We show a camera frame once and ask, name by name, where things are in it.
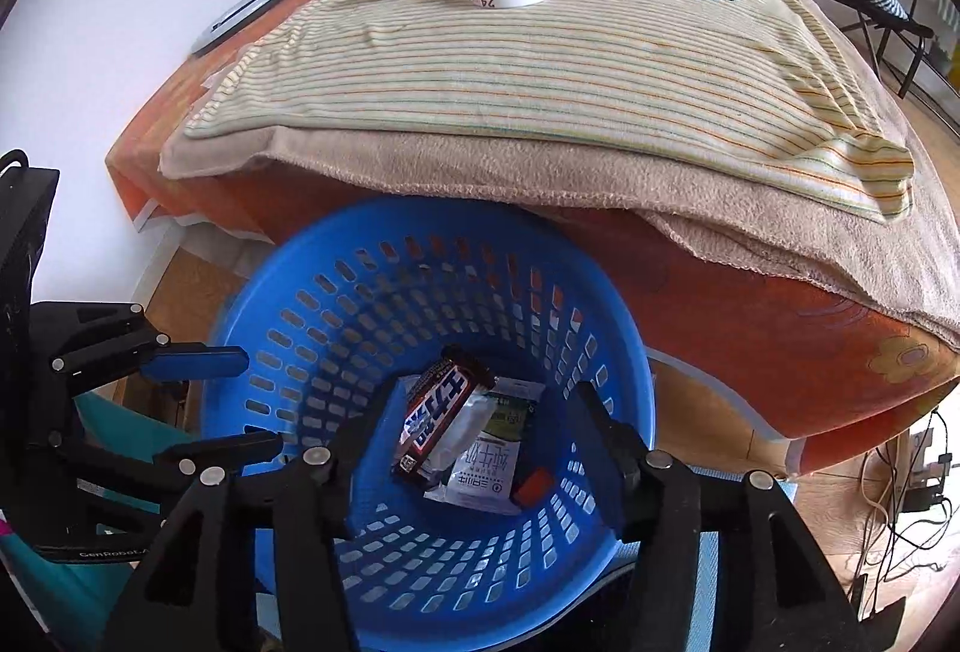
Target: electrical wire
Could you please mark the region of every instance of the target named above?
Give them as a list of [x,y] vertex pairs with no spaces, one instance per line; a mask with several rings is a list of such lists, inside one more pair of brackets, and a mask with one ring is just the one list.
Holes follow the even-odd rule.
[[[929,430],[930,426],[933,425],[933,417],[937,417],[937,419],[940,420],[942,425],[944,425],[944,444],[946,444],[946,449],[944,451],[949,453],[949,427],[947,426],[947,422],[944,420],[943,416],[940,414],[940,411],[938,409],[934,408],[933,411],[930,412],[930,417],[928,419],[928,423],[926,424],[925,431]],[[909,560],[918,552],[930,551],[936,548],[940,544],[940,542],[944,540],[944,537],[947,536],[947,531],[949,530],[949,524],[952,522],[953,514],[954,514],[954,508],[953,508],[952,502],[950,502],[949,498],[945,497],[939,503],[944,513],[944,518],[942,519],[942,521],[940,521],[939,519],[916,519],[915,521],[912,521],[908,526],[906,526],[904,530],[902,531],[896,530],[896,519],[898,518],[899,513],[901,513],[902,507],[904,507],[904,499],[906,497],[907,485],[909,484],[909,476],[913,474],[913,468],[915,467],[917,460],[920,457],[920,453],[923,451],[923,449],[916,449],[914,451],[913,458],[910,461],[910,468],[907,473],[907,480],[904,482],[904,486],[902,486],[901,488],[899,497],[896,496],[896,460],[890,457],[889,444],[888,446],[885,446],[884,450],[886,451],[886,456],[884,456],[883,453],[880,452],[880,449],[876,449],[875,451],[877,451],[877,456],[880,457],[880,460],[882,460],[887,465],[887,467],[890,468],[891,481],[893,483],[893,488],[894,488],[893,494],[891,495],[891,507],[890,507],[893,521],[892,522],[890,521],[891,515],[887,513],[885,515],[886,523],[885,523],[885,526],[883,526],[883,529],[886,529],[889,531],[889,536],[887,537],[887,542],[883,550],[883,557],[880,559],[879,563],[871,563],[869,558],[867,557],[867,552],[869,552],[872,549],[872,546],[874,545],[875,541],[878,540],[880,535],[882,535],[882,529],[880,534],[877,535],[877,538],[873,542],[871,542],[870,545],[867,545],[869,534],[867,532],[867,524],[866,523],[864,524],[864,537],[861,542],[862,543],[861,564],[858,564],[857,574],[856,574],[857,576],[859,575],[859,572],[862,570],[863,564],[867,564],[867,566],[870,566],[870,567],[876,567],[876,566],[880,567],[880,569],[877,572],[877,578],[875,579],[872,593],[864,604],[866,605],[866,603],[869,603],[872,600],[872,614],[875,614],[877,612],[877,599],[878,599],[878,592],[880,591],[880,584],[889,584],[890,582],[895,582],[896,580],[904,578],[907,574],[914,572],[914,570],[917,570],[917,569],[930,569],[936,573],[942,572],[942,570],[944,569],[944,566],[942,564],[923,563],[923,564],[914,564],[914,566],[911,566],[909,567],[909,569],[906,569],[905,572],[892,575],[896,569],[899,569],[900,566],[906,563],[907,560]],[[865,470],[865,468],[866,468],[866,460],[864,460],[864,463],[861,467],[861,492],[862,492],[862,475],[863,475],[862,470]],[[944,478],[946,478],[946,475],[947,475],[947,468],[946,466],[944,466]],[[876,511],[872,511],[868,518],[868,522],[871,523],[871,532],[872,532],[872,521],[875,519],[876,513],[877,513]],[[934,531],[933,534],[930,535],[922,543],[917,543],[909,539],[908,537],[906,537],[905,534],[910,529],[920,524],[937,525],[937,530]],[[907,545],[911,547],[911,550],[906,555],[901,557],[899,561],[896,561],[895,563],[894,556],[896,551],[896,542],[899,542],[899,540],[901,542],[907,543]],[[886,562],[888,557],[890,558],[890,563],[887,564],[886,570],[884,571],[883,564]]]
[[[926,422],[926,427],[923,429],[923,432],[926,432],[926,430],[930,430],[931,425],[933,425],[933,412],[930,413],[930,417]],[[877,578],[875,578],[874,580],[874,588],[872,589],[872,593],[870,597],[868,597],[867,601],[864,603],[864,605],[867,605],[872,601],[871,615],[875,615],[877,613],[877,601],[880,599],[880,583],[883,582],[883,580],[890,575],[889,567],[886,570],[885,576],[881,576],[880,574],[882,574],[883,572],[883,564],[886,562],[888,557],[890,558],[890,564],[893,564],[894,549],[896,548],[896,538],[895,538],[896,518],[899,516],[899,513],[901,513],[901,509],[904,508],[904,499],[906,498],[906,487],[907,487],[907,484],[909,484],[910,482],[910,476],[913,475],[913,468],[915,467],[915,465],[917,465],[917,460],[920,458],[920,453],[923,451],[923,449],[914,450],[913,457],[910,460],[910,467],[906,471],[906,479],[904,480],[904,486],[901,487],[901,492],[899,493],[899,498],[898,498],[896,496],[896,467],[894,465],[893,458],[890,456],[889,449],[890,449],[890,446],[889,444],[887,444],[887,446],[885,446],[884,448],[887,456],[886,462],[888,465],[890,465],[890,473],[892,475],[893,484],[894,484],[894,489],[891,494],[891,502],[892,502],[891,512],[892,513],[890,515],[893,518],[893,524],[889,524],[887,526],[887,529],[890,530],[891,535],[887,537],[886,545],[885,547],[883,547],[883,557],[880,558],[880,562],[877,564],[877,566],[880,567],[880,570],[877,572]]]

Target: plastic basket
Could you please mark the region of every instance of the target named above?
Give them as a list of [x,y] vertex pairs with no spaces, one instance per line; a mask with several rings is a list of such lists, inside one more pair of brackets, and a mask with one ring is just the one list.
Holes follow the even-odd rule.
[[[336,552],[364,647],[502,644],[568,607],[616,551],[563,397],[592,379],[613,417],[651,443],[646,352],[606,275],[546,222],[496,203],[362,203],[280,248],[238,296],[217,340],[245,347],[251,367],[209,384],[203,436],[277,430],[286,441],[277,465],[326,444],[384,379],[424,369],[450,342],[496,374],[547,384],[517,466],[518,476],[536,467],[555,476],[542,508],[478,513],[357,474],[354,497],[371,513]],[[256,563],[272,590],[271,536],[258,534]]]

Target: black cable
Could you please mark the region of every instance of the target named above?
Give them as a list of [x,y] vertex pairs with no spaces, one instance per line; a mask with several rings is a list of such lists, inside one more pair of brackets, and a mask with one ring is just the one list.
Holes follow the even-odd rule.
[[[926,427],[923,429],[923,432],[927,432],[928,430],[930,430],[931,425],[933,425],[932,411],[930,412],[929,419],[926,421]],[[892,505],[890,507],[891,511],[893,512],[893,515],[892,515],[893,521],[891,521],[887,525],[890,528],[891,535],[887,537],[886,546],[883,548],[883,557],[880,558],[880,562],[878,563],[878,565],[880,566],[880,571],[877,572],[877,579],[874,580],[874,589],[872,590],[871,597],[867,599],[867,602],[870,602],[872,598],[872,615],[875,615],[877,613],[877,599],[880,596],[880,583],[883,582],[886,579],[886,577],[890,575],[890,572],[891,572],[891,567],[887,567],[886,573],[883,576],[880,576],[880,572],[882,572],[883,570],[883,564],[886,562],[887,557],[890,558],[890,566],[894,562],[894,549],[896,547],[896,538],[895,538],[896,517],[899,515],[899,510],[901,510],[901,506],[904,505],[904,497],[906,497],[906,486],[910,482],[910,476],[913,475],[913,468],[915,467],[915,465],[917,465],[917,460],[920,458],[920,453],[923,451],[923,449],[914,450],[913,457],[910,460],[910,467],[906,471],[906,480],[904,481],[904,487],[902,487],[901,493],[899,494],[899,499],[898,499],[896,497],[896,468],[894,467],[894,464],[893,464],[893,458],[890,456],[889,444],[887,444],[887,446],[885,446],[884,449],[887,452],[887,460],[885,462],[887,463],[887,465],[890,465],[890,471],[891,471],[891,474],[893,475],[893,481],[894,481],[893,492],[891,493]]]
[[[868,451],[863,455],[863,462],[860,463],[860,478],[862,480],[863,474],[867,470],[867,460],[870,459],[870,452]],[[860,578],[861,572],[863,572],[864,564],[867,561],[867,537],[869,536],[869,531],[871,530],[870,520],[874,518],[875,510],[871,510],[871,513],[867,514],[867,518],[863,521],[863,537],[860,540],[860,557],[857,559],[856,570],[853,572],[853,580],[851,580],[850,587],[847,589],[847,598],[853,595],[853,587],[856,584],[856,580]]]
[[940,413],[940,406],[937,406],[933,409],[933,415],[940,420],[940,424],[944,425],[944,454],[950,454],[950,428],[947,426],[947,420],[944,420],[943,414]]
[[[944,425],[944,446],[946,447],[944,451],[949,452],[949,426],[947,425],[946,420],[944,420],[943,415],[941,415],[940,411],[937,408],[934,408],[933,411],[930,412],[930,418],[928,420],[928,424],[926,425],[926,429],[929,430],[930,425],[933,424],[933,417],[937,417],[937,419],[940,420],[942,425]],[[922,450],[917,449],[917,451],[914,454],[913,460],[911,460],[910,474],[913,473],[914,464],[916,463],[917,458],[920,456],[920,451]],[[896,470],[893,467],[892,462],[888,462],[887,460],[885,460],[882,454],[880,454],[880,459],[883,460],[888,465],[890,465],[891,470],[893,471]],[[946,467],[944,467],[944,477],[946,477],[946,470],[947,470]],[[904,528],[904,531],[898,532],[896,531],[896,512],[899,510],[899,505],[901,505],[902,502],[904,501],[905,494],[906,494],[906,484],[904,484],[904,489],[901,492],[901,499],[899,499],[899,503],[895,503],[895,505],[893,506],[893,509],[895,512],[894,521],[892,524],[887,525],[890,529],[890,537],[887,540],[887,546],[884,549],[883,558],[880,560],[880,563],[879,563],[880,569],[882,569],[883,567],[883,563],[887,558],[888,552],[890,556],[890,564],[888,564],[886,572],[884,574],[882,575],[880,575],[880,573],[877,574],[877,581],[875,582],[874,591],[872,592],[872,601],[874,601],[874,613],[877,611],[877,593],[878,593],[878,590],[880,589],[881,582],[885,584],[889,584],[890,582],[895,582],[896,580],[901,579],[902,577],[906,576],[906,574],[913,572],[916,569],[932,569],[934,570],[934,572],[938,572],[938,573],[942,572],[942,570],[944,569],[944,566],[938,563],[916,564],[915,566],[910,567],[910,569],[907,569],[906,572],[904,573],[896,574],[896,576],[891,576],[891,574],[894,572],[895,569],[899,569],[900,566],[902,566],[907,560],[909,560],[911,557],[917,554],[917,552],[933,550],[940,544],[940,542],[942,542],[942,540],[944,540],[944,537],[947,536],[947,531],[949,530],[950,523],[953,521],[953,514],[955,511],[953,508],[952,502],[950,502],[950,499],[948,497],[945,497],[939,504],[941,509],[944,512],[944,519],[942,521],[937,521],[937,519],[916,519],[915,521],[911,522],[908,526],[906,526],[906,528]],[[932,533],[922,543],[914,542],[913,540],[910,540],[908,537],[904,536],[904,534],[908,530],[910,530],[912,527],[919,524],[935,524],[937,525],[938,529],[934,531],[934,533]],[[901,557],[901,559],[899,559],[898,562],[894,563],[894,551],[896,549],[896,540],[902,540],[903,542],[908,543],[912,548],[906,555]]]

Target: basket hole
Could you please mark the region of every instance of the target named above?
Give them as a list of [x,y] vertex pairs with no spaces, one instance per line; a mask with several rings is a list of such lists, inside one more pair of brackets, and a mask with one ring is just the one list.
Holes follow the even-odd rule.
[[357,249],[354,251],[357,259],[360,260],[360,264],[364,266],[367,270],[376,270],[376,262],[373,261],[373,257],[370,256],[370,252],[366,249]]
[[267,392],[274,391],[277,386],[274,382],[270,381],[270,379],[262,377],[262,375],[252,375],[250,377],[250,385],[251,387],[266,390]]
[[269,414],[270,406],[266,403],[261,403],[260,401],[247,401],[245,403],[248,411],[256,412],[257,414]]
[[355,281],[357,279],[357,274],[354,273],[353,268],[347,265],[347,263],[344,262],[343,259],[338,259],[333,264],[333,268],[334,270],[337,271],[337,273],[340,274],[340,277],[344,281],[347,281],[347,283],[352,283],[352,281]]
[[312,350],[312,348],[307,348],[305,345],[299,345],[299,347],[296,347],[294,349],[294,354],[301,358],[301,360],[306,360],[307,362],[313,363],[317,361],[317,352]]
[[400,609],[406,609],[414,597],[414,593],[403,593],[402,596],[390,604],[390,608],[395,612],[398,612]]
[[301,317],[301,315],[291,311],[289,308],[280,311],[280,318],[288,323],[288,325],[293,325],[294,327],[304,326],[304,317]]
[[313,341],[318,342],[318,344],[320,345],[325,345],[326,342],[328,342],[329,340],[328,337],[326,337],[325,332],[323,332],[322,330],[318,330],[315,327],[308,327],[306,330],[306,334],[307,334],[307,337],[309,337]]
[[325,291],[325,293],[328,295],[332,295],[337,291],[337,287],[334,285],[333,281],[331,281],[325,275],[314,275],[313,280],[317,283],[317,286],[319,286],[320,289],[323,289],[323,291]]
[[360,310],[357,307],[357,304],[351,299],[349,299],[349,297],[347,297],[346,295],[341,295],[339,298],[337,298],[337,302],[338,304],[340,304],[340,307],[344,309],[344,311],[347,311],[347,313],[349,313],[350,316],[355,316],[357,311]]
[[421,245],[418,241],[416,241],[416,238],[413,235],[407,235],[405,238],[403,238],[403,243],[407,247],[407,254],[410,254],[413,259],[424,258],[424,250],[421,249]]
[[400,262],[400,255],[397,254],[397,250],[388,241],[380,241],[380,251],[388,262]]
[[357,284],[353,289],[356,290],[357,295],[362,301],[373,302],[373,292],[371,292],[371,288],[366,284]]
[[424,603],[424,607],[421,609],[421,612],[426,615],[433,614],[433,612],[438,610],[440,604],[442,603],[443,596],[432,596],[429,601]]
[[382,273],[377,274],[376,286],[381,292],[387,293],[390,293],[395,289],[394,283],[392,283],[390,278],[387,278],[386,275],[383,275]]
[[360,600],[364,603],[373,603],[373,601],[376,601],[381,598],[381,596],[384,596],[386,591],[387,588],[385,588],[383,585],[377,585],[376,587],[370,588],[368,591],[366,591],[366,593],[363,593],[362,596],[360,596]]
[[467,606],[470,605],[470,601],[473,599],[473,593],[461,593],[460,597],[457,598],[457,602],[453,604],[453,611],[462,612]]
[[268,368],[272,368],[275,371],[278,371],[283,367],[280,357],[277,357],[275,354],[270,354],[268,351],[258,351],[256,352],[256,361],[261,365],[266,365]]
[[299,299],[299,301],[311,311],[316,311],[318,308],[320,308],[320,302],[318,299],[304,289],[299,289],[296,291],[296,299]]

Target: cable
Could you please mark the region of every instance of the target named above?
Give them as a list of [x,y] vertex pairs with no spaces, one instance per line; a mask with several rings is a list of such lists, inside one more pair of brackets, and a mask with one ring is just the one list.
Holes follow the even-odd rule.
[[[946,448],[944,449],[944,451],[949,453],[949,426],[947,425],[946,420],[944,420],[943,415],[941,415],[940,411],[937,408],[934,408],[933,411],[930,412],[930,418],[928,420],[928,423],[926,424],[925,430],[929,430],[930,426],[933,425],[933,417],[937,417],[937,419],[940,420],[942,425],[944,425],[944,444],[946,444]],[[916,465],[917,459],[920,456],[920,451],[923,451],[923,449],[917,449],[913,455],[913,459],[910,461],[909,475],[912,475],[913,473],[913,468],[914,468],[914,465]],[[883,462],[885,462],[890,467],[891,475],[894,476],[894,491],[896,494],[896,468],[894,467],[894,462],[892,460],[884,458],[884,456],[880,453],[879,449],[877,449],[877,455],[880,456],[880,459],[883,460]],[[946,471],[947,471],[947,468],[946,466],[944,466],[944,478],[946,478]],[[936,548],[940,544],[940,542],[944,540],[944,537],[947,536],[947,531],[949,530],[949,524],[952,522],[953,515],[955,512],[952,502],[950,502],[950,499],[948,497],[945,497],[939,503],[941,509],[944,512],[944,518],[942,519],[942,521],[939,521],[939,519],[916,519],[915,521],[911,522],[908,526],[906,526],[904,528],[904,531],[899,532],[898,530],[896,530],[896,517],[899,515],[899,511],[901,511],[902,505],[904,505],[904,497],[906,496],[907,485],[909,484],[909,475],[908,475],[907,481],[904,482],[904,487],[902,487],[901,489],[901,495],[899,496],[899,500],[896,500],[895,498],[893,498],[895,501],[892,506],[892,510],[894,511],[894,521],[892,524],[888,522],[886,525],[890,530],[890,536],[888,537],[887,545],[884,547],[883,557],[880,559],[880,562],[878,563],[878,565],[880,566],[880,572],[877,572],[877,580],[875,580],[874,589],[872,590],[872,595],[871,595],[872,602],[874,603],[874,607],[872,608],[872,611],[874,612],[874,614],[877,612],[877,595],[878,595],[878,591],[880,590],[881,583],[889,584],[890,582],[895,582],[896,580],[904,578],[907,574],[914,572],[914,570],[917,570],[917,569],[931,569],[933,570],[933,572],[939,573],[939,572],[942,572],[942,570],[945,568],[945,566],[939,563],[915,564],[915,566],[909,567],[909,569],[906,569],[906,571],[903,573],[896,574],[896,576],[891,575],[894,572],[894,570],[899,569],[900,566],[906,563],[907,560],[909,560],[918,552],[930,551]],[[909,539],[908,537],[906,537],[905,534],[911,528],[920,524],[937,525],[937,530],[934,531],[922,543],[917,543]],[[896,551],[896,542],[898,540],[902,540],[903,542],[907,543],[907,545],[910,545],[911,550],[906,555],[901,557],[899,561],[896,561],[895,563],[894,553]],[[886,572],[883,572],[881,574],[883,570],[883,564],[886,561],[888,555],[890,557],[890,563],[886,567]],[[866,557],[864,557],[864,562],[866,562],[867,564],[870,564],[870,566],[874,565],[873,563],[869,563]]]
[[933,409],[933,415],[940,420],[941,425],[944,425],[944,454],[950,454],[950,428],[947,426],[947,420],[944,420],[943,414],[940,413],[940,406]]
[[[925,432],[926,430],[930,430],[931,425],[933,425],[932,411],[930,412],[930,417],[926,422],[926,427],[923,429],[923,431]],[[885,449],[887,450],[886,462],[888,465],[890,465],[890,471],[891,471],[891,474],[893,475],[893,482],[894,482],[894,491],[891,496],[891,501],[893,502],[891,505],[891,511],[892,511],[892,516],[894,521],[893,521],[893,524],[888,525],[888,529],[890,530],[891,535],[887,537],[887,543],[883,548],[883,557],[880,558],[880,562],[878,563],[878,565],[880,566],[880,570],[877,572],[877,578],[875,578],[874,580],[874,589],[872,590],[871,596],[867,599],[867,603],[869,603],[872,599],[871,615],[875,615],[877,613],[877,601],[878,601],[878,598],[880,597],[880,583],[883,582],[886,579],[886,577],[890,575],[890,572],[891,572],[890,567],[887,567],[885,575],[880,576],[880,574],[883,572],[883,564],[886,562],[887,557],[890,558],[890,564],[891,565],[893,564],[894,549],[896,548],[896,518],[899,516],[899,512],[901,511],[901,508],[904,507],[904,499],[906,498],[906,488],[907,488],[907,485],[910,483],[910,476],[913,475],[913,468],[915,467],[915,465],[917,465],[917,460],[920,458],[920,453],[923,451],[923,449],[914,450],[913,457],[910,460],[910,467],[906,471],[906,480],[904,481],[904,487],[901,488],[901,493],[899,494],[899,498],[897,498],[896,497],[896,467],[894,466],[893,458],[890,457],[889,444],[888,446],[885,447]]]

